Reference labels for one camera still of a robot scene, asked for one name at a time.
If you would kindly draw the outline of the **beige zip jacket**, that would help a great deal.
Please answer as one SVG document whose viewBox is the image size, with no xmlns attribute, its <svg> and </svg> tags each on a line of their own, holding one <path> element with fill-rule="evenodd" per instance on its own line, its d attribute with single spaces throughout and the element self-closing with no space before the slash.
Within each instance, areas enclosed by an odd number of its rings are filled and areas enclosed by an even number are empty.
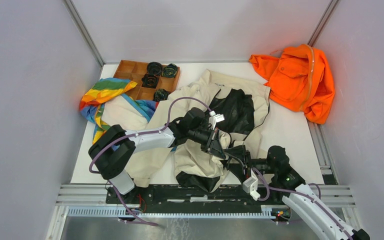
<svg viewBox="0 0 384 240">
<path fill-rule="evenodd" d="M 151 130 L 162 127 L 167 121 L 182 117 L 193 107 L 210 109 L 211 103 L 227 106 L 228 112 L 224 114 L 225 122 L 232 121 L 233 128 L 221 129 L 221 144 L 224 148 L 230 144 L 245 145 L 253 157 L 261 157 L 260 149 L 262 139 L 262 125 L 269 113 L 270 88 L 255 81 L 225 75 L 211 70 L 205 70 L 200 79 L 185 85 L 172 92 L 167 100 L 160 102 L 149 123 L 144 129 L 123 127 L 128 131 Z M 244 121 L 245 110 L 235 110 L 238 104 L 235 100 L 229 103 L 234 92 L 243 91 L 251 99 L 252 110 L 251 127 L 249 130 L 239 130 Z M 185 174 L 187 179 L 193 177 L 203 178 L 209 183 L 205 188 L 207 192 L 214 191 L 227 176 L 223 169 L 221 159 L 201 151 L 198 143 L 191 140 L 173 148 L 154 148 L 135 153 L 127 163 L 125 170 L 132 178 L 135 187 L 146 188 L 152 176 L 163 167 L 169 154 L 173 153 L 173 175 L 179 179 Z"/>
</svg>

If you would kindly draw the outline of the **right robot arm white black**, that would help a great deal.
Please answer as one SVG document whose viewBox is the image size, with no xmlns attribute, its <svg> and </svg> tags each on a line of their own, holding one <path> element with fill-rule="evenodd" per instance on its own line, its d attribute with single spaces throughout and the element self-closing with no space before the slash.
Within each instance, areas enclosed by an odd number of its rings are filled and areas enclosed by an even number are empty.
<svg viewBox="0 0 384 240">
<path fill-rule="evenodd" d="M 286 149 L 273 145 L 265 158 L 251 158 L 243 145 L 225 149 L 226 168 L 232 160 L 241 165 L 242 189 L 255 201 L 284 203 L 310 227 L 321 240 L 368 240 L 364 229 L 345 223 L 321 200 L 321 188 L 306 183 L 290 165 Z"/>
</svg>

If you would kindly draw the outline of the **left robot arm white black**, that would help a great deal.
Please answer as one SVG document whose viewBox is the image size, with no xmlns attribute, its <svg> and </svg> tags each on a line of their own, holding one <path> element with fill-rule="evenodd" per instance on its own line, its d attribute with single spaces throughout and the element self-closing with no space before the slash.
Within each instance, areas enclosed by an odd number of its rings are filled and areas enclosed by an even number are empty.
<svg viewBox="0 0 384 240">
<path fill-rule="evenodd" d="M 113 185 L 118 197 L 127 204 L 134 202 L 138 191 L 125 167 L 133 154 L 157 149 L 174 148 L 191 140 L 200 144 L 204 153 L 225 159 L 217 124 L 223 114 L 209 114 L 193 107 L 184 116 L 165 125 L 145 130 L 125 130 L 119 124 L 111 126 L 88 150 L 90 167 Z"/>
</svg>

